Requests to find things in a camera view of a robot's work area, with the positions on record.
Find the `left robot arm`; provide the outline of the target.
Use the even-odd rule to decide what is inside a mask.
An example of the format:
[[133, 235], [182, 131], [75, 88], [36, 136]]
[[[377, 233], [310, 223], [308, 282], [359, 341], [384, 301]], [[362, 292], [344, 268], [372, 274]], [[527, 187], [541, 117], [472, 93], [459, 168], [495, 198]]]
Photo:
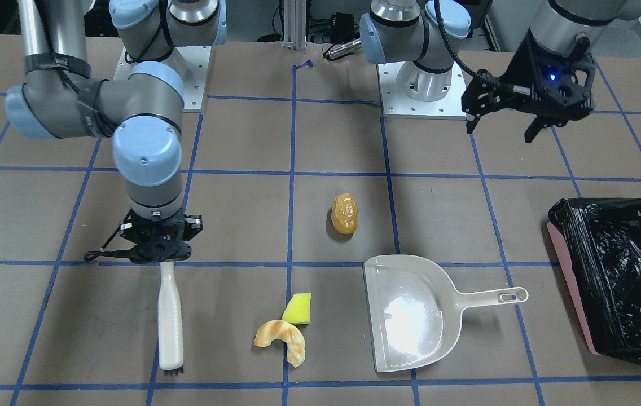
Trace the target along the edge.
[[449, 92], [454, 65], [472, 77], [460, 96], [472, 133], [481, 117], [511, 109], [534, 115], [525, 131], [586, 118], [595, 107], [593, 45], [615, 20], [641, 16], [641, 1], [543, 1], [506, 71], [477, 71], [458, 56], [470, 29], [468, 11], [455, 1], [373, 1], [360, 18], [367, 61], [401, 63], [398, 84], [414, 100], [431, 103]]

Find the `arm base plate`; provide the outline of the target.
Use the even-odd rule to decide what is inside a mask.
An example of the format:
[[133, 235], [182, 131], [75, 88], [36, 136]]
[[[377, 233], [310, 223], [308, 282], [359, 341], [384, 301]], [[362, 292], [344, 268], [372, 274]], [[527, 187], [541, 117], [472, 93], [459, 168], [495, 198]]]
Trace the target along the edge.
[[176, 119], [204, 110], [210, 46], [179, 47], [163, 61], [130, 64], [120, 56], [113, 80], [100, 91], [112, 118], [155, 115]]
[[377, 71], [385, 118], [467, 118], [462, 110], [467, 85], [456, 63], [444, 73], [426, 72], [413, 61], [378, 64]]

